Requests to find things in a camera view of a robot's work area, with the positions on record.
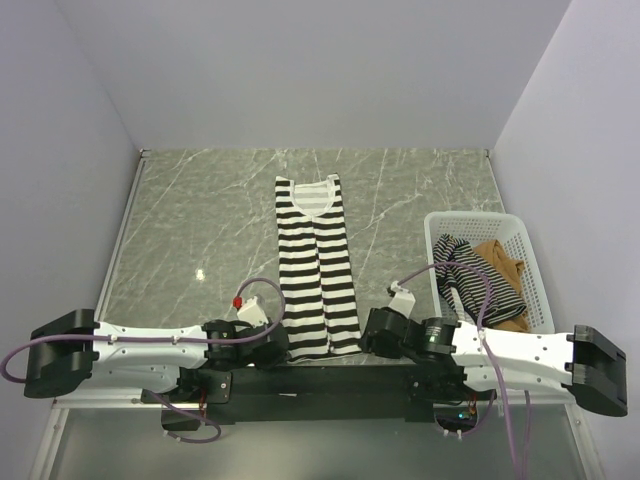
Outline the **wide striped tank top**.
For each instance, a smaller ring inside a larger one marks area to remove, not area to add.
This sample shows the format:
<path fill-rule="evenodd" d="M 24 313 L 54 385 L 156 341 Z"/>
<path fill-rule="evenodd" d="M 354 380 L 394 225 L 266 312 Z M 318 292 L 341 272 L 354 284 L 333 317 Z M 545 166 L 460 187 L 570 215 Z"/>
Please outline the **wide striped tank top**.
<path fill-rule="evenodd" d="M 277 177 L 278 276 L 289 360 L 361 352 L 361 329 L 340 178 L 298 184 Z"/>

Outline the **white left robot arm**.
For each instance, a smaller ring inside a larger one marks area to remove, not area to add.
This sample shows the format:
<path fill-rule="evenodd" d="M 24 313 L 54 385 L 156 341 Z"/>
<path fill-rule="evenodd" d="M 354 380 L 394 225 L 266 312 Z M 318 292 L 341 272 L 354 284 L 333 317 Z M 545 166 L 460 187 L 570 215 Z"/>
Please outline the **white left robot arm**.
<path fill-rule="evenodd" d="M 268 369 L 288 356 L 280 324 L 262 317 L 213 320 L 175 329 L 134 328 L 94 320 L 94 312 L 70 312 L 34 330 L 29 348 L 27 398 L 54 398 L 89 388 L 136 388 L 168 393 L 179 402 L 200 388 L 196 370 L 230 371 L 254 365 Z"/>

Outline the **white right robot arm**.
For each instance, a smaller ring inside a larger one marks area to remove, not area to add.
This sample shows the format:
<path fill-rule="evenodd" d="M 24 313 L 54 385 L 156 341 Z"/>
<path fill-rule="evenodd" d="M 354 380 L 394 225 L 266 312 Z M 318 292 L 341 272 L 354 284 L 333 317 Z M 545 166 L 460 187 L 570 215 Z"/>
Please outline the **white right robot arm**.
<path fill-rule="evenodd" d="M 442 317 L 416 322 L 385 307 L 370 311 L 361 345 L 415 363 L 410 382 L 433 403 L 513 390 L 573 398 L 601 416 L 628 413 L 626 355 L 589 326 L 556 334 L 478 330 Z"/>

